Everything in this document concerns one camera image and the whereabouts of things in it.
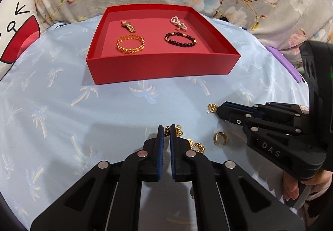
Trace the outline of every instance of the pillow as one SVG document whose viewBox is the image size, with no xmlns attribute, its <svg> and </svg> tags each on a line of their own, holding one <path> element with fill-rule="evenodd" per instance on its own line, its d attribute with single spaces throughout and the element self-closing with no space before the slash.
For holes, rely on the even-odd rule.
<svg viewBox="0 0 333 231">
<path fill-rule="evenodd" d="M 35 0 L 0 2 L 0 80 L 44 32 L 37 17 Z"/>
</svg>

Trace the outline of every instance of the finger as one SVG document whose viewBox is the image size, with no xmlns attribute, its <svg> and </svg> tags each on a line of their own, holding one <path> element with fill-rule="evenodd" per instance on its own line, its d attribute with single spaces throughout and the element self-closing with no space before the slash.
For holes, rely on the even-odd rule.
<svg viewBox="0 0 333 231">
<path fill-rule="evenodd" d="M 331 177 L 332 177 L 332 172 L 321 171 L 321 172 L 318 172 L 310 180 L 308 180 L 308 181 L 302 181 L 302 184 L 304 184 L 304 185 L 310 185 L 310 186 L 314 186 L 314 185 L 317 185 L 317 184 L 326 185 L 329 182 L 329 180 L 331 179 Z"/>
<path fill-rule="evenodd" d="M 296 190 L 291 191 L 287 186 L 284 185 L 284 190 L 292 200 L 295 200 L 299 196 L 299 188 L 298 187 L 296 188 Z"/>
<path fill-rule="evenodd" d="M 286 201 L 289 201 L 289 199 L 291 198 L 290 195 L 287 193 L 286 189 L 284 186 L 282 186 L 282 194 L 284 196 L 284 198 L 286 199 Z"/>
<path fill-rule="evenodd" d="M 286 188 L 288 187 L 291 192 L 298 188 L 298 180 L 286 172 L 283 173 L 283 184 Z"/>
</svg>

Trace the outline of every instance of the blue gripper pad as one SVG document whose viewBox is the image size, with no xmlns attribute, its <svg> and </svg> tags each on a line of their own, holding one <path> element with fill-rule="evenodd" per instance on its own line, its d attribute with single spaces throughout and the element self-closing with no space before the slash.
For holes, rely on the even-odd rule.
<svg viewBox="0 0 333 231">
<path fill-rule="evenodd" d="M 159 154 L 157 157 L 157 179 L 160 180 L 162 176 L 163 169 L 163 151 L 164 151 L 164 128 L 159 126 L 157 131 L 157 143 L 159 143 Z"/>
<path fill-rule="evenodd" d="M 172 179 L 176 178 L 176 158 L 175 158 L 175 139 L 177 136 L 173 135 L 173 128 L 175 128 L 175 125 L 170 126 L 170 157 L 171 157 L 171 173 L 172 173 Z"/>
</svg>

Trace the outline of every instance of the human hand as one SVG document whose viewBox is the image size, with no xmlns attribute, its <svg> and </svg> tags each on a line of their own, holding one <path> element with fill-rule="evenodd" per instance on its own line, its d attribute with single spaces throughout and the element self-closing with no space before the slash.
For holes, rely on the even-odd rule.
<svg viewBox="0 0 333 231">
<path fill-rule="evenodd" d="M 312 193 L 320 192 L 325 188 L 331 177 L 332 172 L 320 170 L 313 178 L 308 181 L 302 181 L 301 183 L 313 186 Z M 283 173 L 282 192 L 287 201 L 289 201 L 290 198 L 295 200 L 299 196 L 298 180 L 286 172 Z"/>
</svg>

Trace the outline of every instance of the gold ring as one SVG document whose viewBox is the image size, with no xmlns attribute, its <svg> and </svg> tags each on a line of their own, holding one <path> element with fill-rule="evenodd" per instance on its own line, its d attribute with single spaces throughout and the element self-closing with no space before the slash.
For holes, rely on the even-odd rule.
<svg viewBox="0 0 333 231">
<path fill-rule="evenodd" d="M 228 142 L 228 137 L 227 137 L 227 135 L 226 135 L 224 132 L 217 132 L 217 133 L 214 134 L 214 137 L 213 137 L 213 139 L 214 139 L 214 144 L 215 144 L 215 145 L 219 145 L 219 144 L 220 144 L 220 143 L 219 143 L 219 140 L 217 139 L 217 137 L 218 137 L 219 135 L 223 137 L 223 139 L 224 139 L 223 144 L 225 145 L 225 144 Z"/>
<path fill-rule="evenodd" d="M 126 27 L 128 31 L 131 33 L 135 33 L 136 30 L 134 29 L 133 25 L 129 21 L 122 21 L 122 27 Z"/>
<path fill-rule="evenodd" d="M 127 48 L 121 47 L 120 43 L 123 42 L 124 40 L 128 40 L 128 39 L 136 39 L 136 40 L 140 41 L 141 46 L 134 48 L 134 49 L 127 49 Z M 143 48 L 144 48 L 144 38 L 142 36 L 126 35 L 126 36 L 122 36 L 120 39 L 117 40 L 117 50 L 119 52 L 122 52 L 125 54 L 141 52 L 143 50 Z"/>
</svg>

